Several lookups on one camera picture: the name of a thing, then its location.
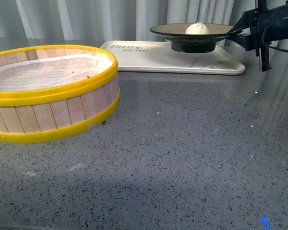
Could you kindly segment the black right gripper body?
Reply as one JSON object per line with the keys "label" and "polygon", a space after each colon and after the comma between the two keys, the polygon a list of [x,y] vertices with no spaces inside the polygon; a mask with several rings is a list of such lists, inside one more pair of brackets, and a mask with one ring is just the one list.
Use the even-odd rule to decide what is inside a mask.
{"label": "black right gripper body", "polygon": [[288,39],[288,1],[284,5],[268,9],[266,1],[257,1],[255,25],[251,34],[255,36],[256,56],[260,57],[261,71],[270,67],[269,50],[275,49],[288,53],[288,48],[272,46],[273,41]]}

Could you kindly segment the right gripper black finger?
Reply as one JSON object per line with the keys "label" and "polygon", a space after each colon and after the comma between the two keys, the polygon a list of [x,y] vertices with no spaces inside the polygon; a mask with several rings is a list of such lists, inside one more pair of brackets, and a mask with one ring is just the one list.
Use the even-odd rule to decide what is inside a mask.
{"label": "right gripper black finger", "polygon": [[227,32],[228,34],[234,31],[249,28],[255,25],[255,11],[245,11],[238,22]]}
{"label": "right gripper black finger", "polygon": [[243,47],[246,51],[251,51],[256,49],[255,36],[253,34],[240,34],[228,37],[228,40],[233,41]]}

